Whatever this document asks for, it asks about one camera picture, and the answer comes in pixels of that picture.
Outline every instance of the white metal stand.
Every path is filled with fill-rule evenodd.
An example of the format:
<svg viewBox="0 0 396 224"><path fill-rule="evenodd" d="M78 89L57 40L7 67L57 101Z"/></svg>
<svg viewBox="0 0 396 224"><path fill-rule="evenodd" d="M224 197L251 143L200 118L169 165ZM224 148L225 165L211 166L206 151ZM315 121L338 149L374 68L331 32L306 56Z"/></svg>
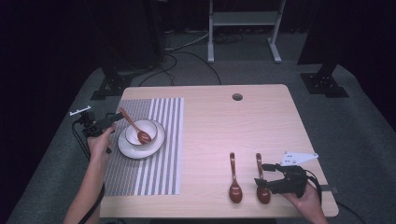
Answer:
<svg viewBox="0 0 396 224"><path fill-rule="evenodd" d="M214 12L213 0L209 5L209 40L207 42L207 61L213 63L215 55L213 50L213 27L215 26L233 26L233 25L274 25L272 37L268 38L268 44L274 56L275 63L282 63L279 52L276 48L276 36L282 21L283 9L286 0L280 1L278 11L262 12Z"/></svg>

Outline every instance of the black stand base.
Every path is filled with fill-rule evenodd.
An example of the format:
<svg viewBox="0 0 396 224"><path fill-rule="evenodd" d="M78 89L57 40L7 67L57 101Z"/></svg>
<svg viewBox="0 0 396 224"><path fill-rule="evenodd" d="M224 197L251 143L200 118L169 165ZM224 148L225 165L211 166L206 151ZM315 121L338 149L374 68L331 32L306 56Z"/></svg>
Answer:
<svg viewBox="0 0 396 224"><path fill-rule="evenodd" d="M328 98L349 97L332 77L318 78L317 73L301 73L300 76L310 94L324 94Z"/></svg>
<svg viewBox="0 0 396 224"><path fill-rule="evenodd" d="M107 96L122 96L123 91L130 86L131 77L122 77L117 80L104 78L98 91L94 91L91 100L105 100Z"/></svg>

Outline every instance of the spoon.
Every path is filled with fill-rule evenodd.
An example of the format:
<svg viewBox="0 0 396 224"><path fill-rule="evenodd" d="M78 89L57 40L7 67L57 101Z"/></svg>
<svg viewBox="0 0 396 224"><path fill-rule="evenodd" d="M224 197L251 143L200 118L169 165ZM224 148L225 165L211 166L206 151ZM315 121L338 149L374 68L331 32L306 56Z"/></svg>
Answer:
<svg viewBox="0 0 396 224"><path fill-rule="evenodd" d="M262 176L262 154L257 153L256 160L257 160L257 167L259 168L260 179L263 179L263 176ZM257 186L256 193L257 193L257 198L259 198L259 201L261 203L268 204L270 202L271 192L269 189L267 189L263 186Z"/></svg>
<svg viewBox="0 0 396 224"><path fill-rule="evenodd" d="M230 153L231 169L233 171L233 183L230 186L230 198L234 203L240 203L242 201L242 189L236 182L235 176L235 155Z"/></svg>
<svg viewBox="0 0 396 224"><path fill-rule="evenodd" d="M142 130L138 129L136 127L136 125L134 124L134 121L128 116L128 114L126 113L126 111L120 107L119 111L121 112L121 114L126 118L126 120L128 120L128 122L136 129L137 132L137 140L139 140L139 142L142 145L145 145L146 143L151 142L151 137L149 136L148 133L143 132Z"/></svg>

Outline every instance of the wooden table top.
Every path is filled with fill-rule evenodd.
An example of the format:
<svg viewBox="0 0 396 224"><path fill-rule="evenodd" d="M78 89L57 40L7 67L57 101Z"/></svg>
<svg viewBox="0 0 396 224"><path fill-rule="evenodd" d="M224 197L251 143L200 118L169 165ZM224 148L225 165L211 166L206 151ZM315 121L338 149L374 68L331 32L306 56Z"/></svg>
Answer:
<svg viewBox="0 0 396 224"><path fill-rule="evenodd" d="M237 101L233 96L242 96ZM179 195L106 196L101 217L242 218L299 217L283 196L262 204L254 178L262 163L279 163L285 151L313 153L304 125L284 85L182 86L128 88L122 100L184 98L181 186ZM233 203L230 153L244 197ZM318 160L301 164L327 185ZM271 181L280 172L264 172ZM323 191L326 217L338 214L332 193Z"/></svg>

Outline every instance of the gray carpet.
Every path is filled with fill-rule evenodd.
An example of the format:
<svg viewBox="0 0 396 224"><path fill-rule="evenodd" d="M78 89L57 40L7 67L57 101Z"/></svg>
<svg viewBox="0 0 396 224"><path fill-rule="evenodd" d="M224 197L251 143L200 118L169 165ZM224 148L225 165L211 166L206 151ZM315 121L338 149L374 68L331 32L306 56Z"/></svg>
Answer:
<svg viewBox="0 0 396 224"><path fill-rule="evenodd" d="M268 35L244 35L230 45L215 45L215 62L222 85L286 85L300 113L319 162L332 188L335 199L360 214L367 223L396 223L396 133L390 128L373 103L361 90L358 80L342 66L333 73L348 98L326 98L308 93L301 73L317 72L319 65L297 65L304 44L304 34L279 34L276 44L282 64L274 64L266 44ZM167 47L186 43L196 35L169 35ZM187 47L187 51L206 59L206 45ZM201 60L186 53L172 54L177 65L169 71L174 79L161 73L142 86L219 85L215 73ZM166 57L163 68L174 63ZM138 86L157 69L136 77ZM104 101L90 101L104 78L98 68L87 79L70 111L90 105L97 118L115 112L119 96ZM40 162L29 186L14 209L8 223L61 223L84 175L87 160L71 133L75 118L64 116L46 155ZM102 223L116 218L102 219ZM124 219L126 223L150 223L149 219ZM330 223L360 223L344 208ZM306 223L300 218L277 219L277 223Z"/></svg>

